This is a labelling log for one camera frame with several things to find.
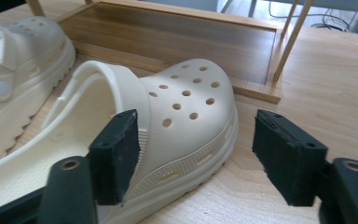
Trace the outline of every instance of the shoe ventilation hole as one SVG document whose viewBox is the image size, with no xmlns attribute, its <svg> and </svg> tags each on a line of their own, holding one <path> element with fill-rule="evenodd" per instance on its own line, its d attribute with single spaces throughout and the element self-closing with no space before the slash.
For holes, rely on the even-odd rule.
<svg viewBox="0 0 358 224">
<path fill-rule="evenodd" d="M 214 104 L 214 98 L 209 98 L 208 100 L 206 100 L 206 104 L 207 104 L 207 105 L 212 105 L 212 104 Z"/>
<path fill-rule="evenodd" d="M 153 96 L 153 97 L 158 97 L 158 95 L 155 92 L 149 92 L 149 95 Z"/>
<path fill-rule="evenodd" d="M 217 87 L 220 86 L 220 82 L 213 82 L 213 83 L 211 84 L 211 86 L 212 86 L 212 88 L 217 88 Z"/>
<path fill-rule="evenodd" d="M 182 95 L 189 96 L 191 95 L 191 91 L 182 91 Z"/>
<path fill-rule="evenodd" d="M 162 121 L 162 127 L 164 127 L 164 128 L 170 127 L 171 124 L 172 124 L 172 120 L 171 120 L 171 119 L 165 119 L 164 121 Z"/>
<path fill-rule="evenodd" d="M 173 171 L 173 172 L 171 172 L 171 173 L 169 173 L 169 174 L 167 174 L 167 175 L 162 176 L 162 177 L 158 180 L 158 183 L 159 183 L 159 184 L 162 184 L 162 183 L 164 183 L 164 182 L 166 182 L 166 181 L 168 181 L 168 180 L 170 180 L 170 179 L 173 179 L 173 178 L 175 178 L 175 177 L 177 177 L 177 176 L 179 176 L 179 172 Z"/>
<path fill-rule="evenodd" d="M 174 105 L 172 105 L 172 108 L 175 110 L 180 110 L 182 108 L 182 106 L 179 104 L 174 104 Z"/>
<path fill-rule="evenodd" d="M 199 160 L 197 161 L 197 165 L 201 165 L 201 164 L 205 163 L 209 158 L 212 157 L 212 155 L 213 155 L 213 153 L 210 152 L 210 153 L 204 155 L 203 157 L 199 158 Z"/>
<path fill-rule="evenodd" d="M 197 119 L 198 117 L 199 117 L 199 114 L 197 114 L 197 113 L 191 113 L 190 114 L 191 119 Z"/>
<path fill-rule="evenodd" d="M 194 83 L 201 83 L 201 82 L 202 82 L 202 79 L 200 79 L 200 78 L 194 78 L 194 79 L 193 79 L 193 82 L 194 82 Z"/>
</svg>

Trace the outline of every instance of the screw hole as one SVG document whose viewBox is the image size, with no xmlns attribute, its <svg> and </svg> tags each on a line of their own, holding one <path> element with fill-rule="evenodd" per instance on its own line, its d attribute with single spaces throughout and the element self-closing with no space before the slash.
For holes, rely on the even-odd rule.
<svg viewBox="0 0 358 224">
<path fill-rule="evenodd" d="M 307 143 L 307 147 L 316 147 L 316 145 L 313 143 Z"/>
<path fill-rule="evenodd" d="M 344 165 L 355 172 L 358 172 L 358 162 L 357 161 L 344 161 Z"/>
<path fill-rule="evenodd" d="M 80 161 L 75 161 L 75 160 L 64 161 L 61 164 L 61 169 L 64 171 L 73 170 L 79 165 L 80 165 Z"/>
</svg>

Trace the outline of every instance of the shoe sole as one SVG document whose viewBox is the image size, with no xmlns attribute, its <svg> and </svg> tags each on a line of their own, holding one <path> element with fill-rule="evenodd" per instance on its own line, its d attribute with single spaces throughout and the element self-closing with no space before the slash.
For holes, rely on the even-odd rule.
<svg viewBox="0 0 358 224">
<path fill-rule="evenodd" d="M 223 164 L 229 159 L 235 145 L 238 133 L 238 114 L 233 111 L 231 133 L 227 137 L 224 146 L 211 158 L 203 163 L 197 170 L 188 175 L 173 180 L 173 182 L 161 186 L 129 202 L 116 206 L 113 211 L 108 211 L 109 206 L 99 206 L 100 223 L 129 224 L 138 223 L 142 219 L 157 212 L 162 207 L 175 201 L 184 194 L 208 181 L 217 173 Z"/>
<path fill-rule="evenodd" d="M 4 109 L 0 110 L 0 118 L 10 118 L 13 117 L 13 115 L 16 115 L 16 118 L 10 121 L 10 125 L 6 126 L 5 131 L 0 132 L 0 143 L 2 146 L 2 149 L 0 150 L 0 158 L 5 157 L 7 150 L 16 144 L 16 138 L 24 132 L 24 126 L 31 122 L 31 116 L 38 112 L 40 107 L 46 102 L 52 93 L 52 90 L 69 72 L 75 62 L 75 55 L 72 43 L 67 38 L 62 49 L 62 55 L 57 60 L 56 64 L 51 66 L 55 67 L 55 69 L 51 72 L 49 72 L 49 70 L 43 72 L 49 72 L 55 75 L 44 75 L 45 78 L 37 85 L 34 85 L 31 89 L 23 92 L 15 100 L 5 106 Z M 46 86 L 49 86 L 48 91 L 40 90 L 41 87 Z"/>
</svg>

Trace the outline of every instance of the clog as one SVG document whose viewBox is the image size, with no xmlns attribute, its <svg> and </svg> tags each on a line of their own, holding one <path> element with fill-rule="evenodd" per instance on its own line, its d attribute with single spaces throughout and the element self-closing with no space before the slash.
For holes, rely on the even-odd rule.
<svg viewBox="0 0 358 224">
<path fill-rule="evenodd" d="M 101 223 L 136 223 L 217 172 L 238 131 L 225 72 L 202 59 L 150 77 L 99 62 L 81 64 L 44 122 L 43 131 L 0 160 L 0 206 L 46 185 L 56 161 L 85 156 L 108 121 L 138 113 L 141 149 L 124 203 L 98 206 Z"/>
<path fill-rule="evenodd" d="M 71 41 L 48 18 L 0 26 L 0 158 L 74 60 Z"/>
</svg>

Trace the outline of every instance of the wooden table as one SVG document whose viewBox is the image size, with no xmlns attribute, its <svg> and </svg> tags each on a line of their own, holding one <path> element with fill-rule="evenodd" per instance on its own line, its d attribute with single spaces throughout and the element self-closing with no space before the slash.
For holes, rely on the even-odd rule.
<svg viewBox="0 0 358 224">
<path fill-rule="evenodd" d="M 89 58 L 78 55 L 76 63 Z M 139 76 L 150 74 L 133 71 Z M 16 147 L 38 133 L 68 78 L 34 117 Z M 319 202 L 312 208 L 287 206 L 264 173 L 252 152 L 254 116 L 260 108 L 280 113 L 329 146 L 329 161 L 337 157 L 358 160 L 358 35 L 304 28 L 284 67 L 281 91 L 277 105 L 236 94 L 240 128 L 231 159 L 205 184 L 142 223 L 318 223 Z"/>
</svg>

